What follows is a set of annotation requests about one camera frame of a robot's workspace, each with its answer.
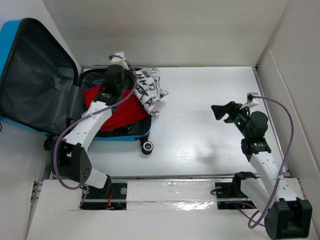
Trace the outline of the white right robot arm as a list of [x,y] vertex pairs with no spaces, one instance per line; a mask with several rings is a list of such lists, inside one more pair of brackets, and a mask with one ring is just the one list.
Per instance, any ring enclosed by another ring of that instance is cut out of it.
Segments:
[[237,197],[246,195],[259,210],[257,221],[250,220],[252,229],[260,223],[272,240],[304,239],[309,236],[313,208],[306,199],[301,199],[283,177],[283,167],[278,167],[265,138],[268,117],[261,111],[249,112],[248,104],[234,101],[226,105],[212,105],[216,120],[234,124],[243,135],[241,150],[256,170],[237,172],[231,191]]

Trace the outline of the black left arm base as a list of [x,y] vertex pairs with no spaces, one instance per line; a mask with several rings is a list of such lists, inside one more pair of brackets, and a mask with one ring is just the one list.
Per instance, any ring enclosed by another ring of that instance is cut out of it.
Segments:
[[80,203],[82,210],[126,210],[127,209],[128,184],[126,182],[112,183],[110,192],[103,194],[92,187],[89,193]]

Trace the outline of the blue hard-shell suitcase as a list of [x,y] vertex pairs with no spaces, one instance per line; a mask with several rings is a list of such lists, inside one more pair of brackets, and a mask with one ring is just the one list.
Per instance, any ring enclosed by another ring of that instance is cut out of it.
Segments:
[[[46,135],[43,148],[87,111],[85,91],[105,81],[108,67],[79,73],[75,61],[37,19],[5,22],[0,30],[0,115]],[[134,124],[135,132],[96,134],[102,141],[140,141],[143,154],[153,151],[149,141],[151,117]]]

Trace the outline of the newspaper print garment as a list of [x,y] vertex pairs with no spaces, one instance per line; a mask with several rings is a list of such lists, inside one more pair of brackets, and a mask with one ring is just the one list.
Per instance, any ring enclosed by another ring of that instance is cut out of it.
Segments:
[[160,112],[157,105],[162,98],[169,94],[160,86],[161,71],[155,67],[136,68],[137,85],[134,90],[145,111],[152,117],[157,117]]

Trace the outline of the red polo shirt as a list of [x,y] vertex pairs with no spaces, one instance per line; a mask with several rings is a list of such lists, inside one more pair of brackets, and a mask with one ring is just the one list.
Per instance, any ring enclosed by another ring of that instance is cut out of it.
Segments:
[[[100,86],[90,88],[84,92],[84,103],[88,110],[94,97],[98,94]],[[112,116],[102,125],[101,132],[107,132],[127,126],[144,118],[150,117],[142,106],[140,100],[132,94],[125,102],[117,106]]]

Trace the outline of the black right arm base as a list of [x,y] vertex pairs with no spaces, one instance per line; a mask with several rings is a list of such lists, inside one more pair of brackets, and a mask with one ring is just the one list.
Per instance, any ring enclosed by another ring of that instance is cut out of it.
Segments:
[[210,194],[216,196],[218,210],[256,209],[253,202],[241,191],[236,191],[231,182],[216,182]]

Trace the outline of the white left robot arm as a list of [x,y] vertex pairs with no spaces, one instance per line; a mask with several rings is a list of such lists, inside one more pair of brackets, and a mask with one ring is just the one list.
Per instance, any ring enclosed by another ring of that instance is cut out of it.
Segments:
[[66,178],[78,183],[79,188],[92,187],[100,198],[111,194],[110,176],[93,168],[88,149],[103,124],[112,117],[113,109],[133,94],[136,85],[135,70],[128,62],[108,66],[105,82],[87,112],[61,133],[53,147],[53,170],[62,186],[72,188],[63,182]]

